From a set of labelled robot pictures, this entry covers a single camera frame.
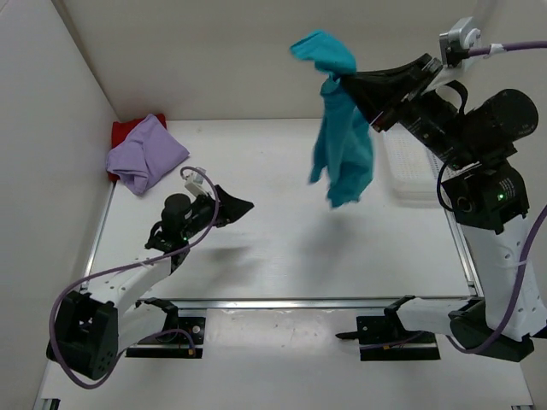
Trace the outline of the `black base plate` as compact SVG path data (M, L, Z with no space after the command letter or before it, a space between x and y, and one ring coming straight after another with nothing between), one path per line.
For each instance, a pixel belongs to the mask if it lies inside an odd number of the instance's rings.
M356 329L361 362L441 359L431 332L400 330L385 316L357 316Z
M206 333L204 310L180 310L177 325L170 328L182 329L185 334L171 332L160 337L148 337L125 352L127 358L139 359L188 359L203 357Z

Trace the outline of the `red t shirt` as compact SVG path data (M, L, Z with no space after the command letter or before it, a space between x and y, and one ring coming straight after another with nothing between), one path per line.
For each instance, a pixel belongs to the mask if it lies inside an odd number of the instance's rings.
M167 127L166 116L164 114L154 114L154 116L160 121L162 126L167 130L168 127ZM113 122L112 129L111 129L111 149L116 148L118 145L124 142L129 132L134 127L136 127L142 120L144 120L144 117L130 120L128 122L118 122L118 121ZM110 172L107 172L107 174L109 177L109 181L112 183L115 183L120 179L117 175L114 175Z

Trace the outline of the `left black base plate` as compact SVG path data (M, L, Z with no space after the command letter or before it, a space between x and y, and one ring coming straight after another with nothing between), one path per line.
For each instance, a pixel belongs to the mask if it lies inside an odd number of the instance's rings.
M180 310L177 325L170 328L182 329L185 334L171 332L160 337L148 337L125 352L127 358L139 359L188 359L203 357L206 333L204 310Z

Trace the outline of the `purple t shirt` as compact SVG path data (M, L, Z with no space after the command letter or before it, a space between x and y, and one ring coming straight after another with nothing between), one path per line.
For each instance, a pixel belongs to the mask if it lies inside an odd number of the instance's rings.
M108 153L106 171L117 176L134 195L142 196L189 156L189 150L157 116L149 114Z

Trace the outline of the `aluminium rail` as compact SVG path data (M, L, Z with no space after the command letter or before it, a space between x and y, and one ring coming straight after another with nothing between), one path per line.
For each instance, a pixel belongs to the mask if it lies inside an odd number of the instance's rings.
M282 298L282 299L168 299L183 310L293 310L293 309L384 309L396 303L395 298Z

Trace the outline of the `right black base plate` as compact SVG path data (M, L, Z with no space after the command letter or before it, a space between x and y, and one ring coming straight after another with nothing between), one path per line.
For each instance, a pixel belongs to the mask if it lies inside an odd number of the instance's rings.
M357 316L356 329L361 362L441 359L431 332L400 330L385 316Z

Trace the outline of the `teal t shirt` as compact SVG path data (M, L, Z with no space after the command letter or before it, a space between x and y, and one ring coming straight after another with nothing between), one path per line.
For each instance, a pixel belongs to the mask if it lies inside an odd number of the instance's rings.
M322 30L298 40L290 52L299 61L313 62L315 70L326 75L309 182L319 182L326 173L331 208L359 202L373 181L374 152L369 124L341 85L345 75L357 72L356 59L342 42Z

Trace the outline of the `white plastic basket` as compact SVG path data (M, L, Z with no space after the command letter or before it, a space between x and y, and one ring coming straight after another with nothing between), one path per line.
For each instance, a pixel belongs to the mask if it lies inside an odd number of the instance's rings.
M439 165L435 157L400 125L382 132L392 193L409 206L439 207L436 192Z

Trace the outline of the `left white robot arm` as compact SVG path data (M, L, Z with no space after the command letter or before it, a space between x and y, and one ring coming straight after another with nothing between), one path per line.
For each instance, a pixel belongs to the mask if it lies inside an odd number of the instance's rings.
M177 193L164 202L144 246L146 256L130 269L101 278L86 291L70 290L60 301L46 356L91 380L108 376L123 352L149 337L165 342L184 337L178 308L150 295L184 262L194 236L240 220L253 202L231 196L219 185L213 194Z

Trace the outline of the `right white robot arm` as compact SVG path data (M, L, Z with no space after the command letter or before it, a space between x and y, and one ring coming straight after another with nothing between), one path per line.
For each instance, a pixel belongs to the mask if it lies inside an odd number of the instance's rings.
M504 89L466 110L437 93L438 59L423 55L401 67L346 74L341 85L378 132L400 125L451 170L438 178L441 206L461 227L482 296L455 302L405 296L358 332L367 349L390 349L439 334L464 354L518 362L546 335L546 308L530 248L541 226L528 219L521 174L509 164L515 142L533 134L538 110L522 91Z

